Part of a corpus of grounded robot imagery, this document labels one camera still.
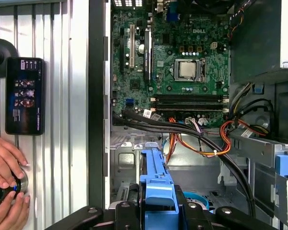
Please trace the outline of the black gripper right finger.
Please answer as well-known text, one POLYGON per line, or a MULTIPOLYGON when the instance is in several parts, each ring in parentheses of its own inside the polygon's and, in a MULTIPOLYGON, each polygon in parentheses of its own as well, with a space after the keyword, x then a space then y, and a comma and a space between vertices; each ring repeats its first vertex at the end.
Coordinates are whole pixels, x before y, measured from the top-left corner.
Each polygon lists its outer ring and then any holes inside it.
POLYGON ((275 228, 229 206, 212 214, 201 205, 188 202, 180 188, 176 189, 180 230, 274 230, 275 228))

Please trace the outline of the person's right hand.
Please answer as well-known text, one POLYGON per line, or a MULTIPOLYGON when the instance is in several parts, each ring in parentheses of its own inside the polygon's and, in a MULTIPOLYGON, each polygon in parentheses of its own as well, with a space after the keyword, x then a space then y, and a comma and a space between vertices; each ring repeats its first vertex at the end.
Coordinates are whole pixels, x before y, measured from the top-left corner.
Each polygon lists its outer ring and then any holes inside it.
POLYGON ((0 230, 22 230, 29 217, 30 196, 11 191, 0 204, 0 230))

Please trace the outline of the person's left hand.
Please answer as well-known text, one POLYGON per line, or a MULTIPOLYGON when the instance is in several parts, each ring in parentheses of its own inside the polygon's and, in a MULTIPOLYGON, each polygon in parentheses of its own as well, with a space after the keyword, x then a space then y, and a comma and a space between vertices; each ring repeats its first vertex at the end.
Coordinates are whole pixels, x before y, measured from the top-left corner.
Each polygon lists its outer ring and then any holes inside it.
POLYGON ((0 137, 0 188, 13 187, 24 177, 21 166, 28 164, 24 154, 0 137))

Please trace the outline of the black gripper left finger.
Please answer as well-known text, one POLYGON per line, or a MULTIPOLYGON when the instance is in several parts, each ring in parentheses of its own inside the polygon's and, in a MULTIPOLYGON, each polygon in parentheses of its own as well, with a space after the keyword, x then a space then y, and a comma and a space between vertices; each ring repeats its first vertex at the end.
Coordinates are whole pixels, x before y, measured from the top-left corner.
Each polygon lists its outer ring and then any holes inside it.
POLYGON ((139 230, 138 184, 120 188, 118 200, 108 209, 85 206, 49 226, 48 230, 139 230))

